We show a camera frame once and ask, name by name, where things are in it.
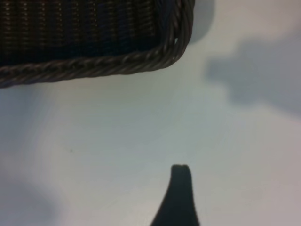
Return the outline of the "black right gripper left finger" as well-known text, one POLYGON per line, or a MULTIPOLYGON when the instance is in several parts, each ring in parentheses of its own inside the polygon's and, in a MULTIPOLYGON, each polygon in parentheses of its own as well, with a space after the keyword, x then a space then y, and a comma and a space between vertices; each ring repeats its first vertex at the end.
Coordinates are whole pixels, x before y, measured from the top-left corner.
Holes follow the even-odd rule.
POLYGON ((179 185, 179 175, 182 165, 173 165, 171 167, 170 180, 165 193, 165 196, 161 202, 161 205, 151 223, 151 226, 171 226, 176 216, 174 204, 177 202, 176 189, 179 185))

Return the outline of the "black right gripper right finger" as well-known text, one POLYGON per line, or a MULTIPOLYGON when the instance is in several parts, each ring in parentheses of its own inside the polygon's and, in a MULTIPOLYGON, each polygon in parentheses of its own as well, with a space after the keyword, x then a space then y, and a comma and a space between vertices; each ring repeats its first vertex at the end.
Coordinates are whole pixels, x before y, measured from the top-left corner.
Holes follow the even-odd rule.
POLYGON ((183 165, 182 183, 182 223, 183 226, 199 226, 200 222, 195 208, 192 175, 188 165, 183 165))

